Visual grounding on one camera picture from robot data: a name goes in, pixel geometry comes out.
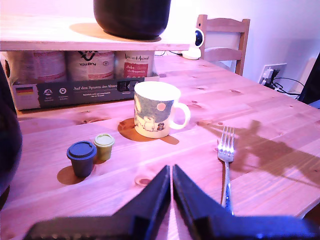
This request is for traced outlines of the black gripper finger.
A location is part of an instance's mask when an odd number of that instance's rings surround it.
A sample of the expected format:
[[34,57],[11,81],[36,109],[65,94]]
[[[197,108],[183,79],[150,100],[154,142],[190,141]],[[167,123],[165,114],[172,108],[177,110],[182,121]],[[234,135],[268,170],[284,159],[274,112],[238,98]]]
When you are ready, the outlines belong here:
[[235,238],[234,217],[201,190],[176,164],[173,196],[192,238]]
[[170,201],[170,167],[165,165],[136,197],[112,216],[117,236],[155,237]]

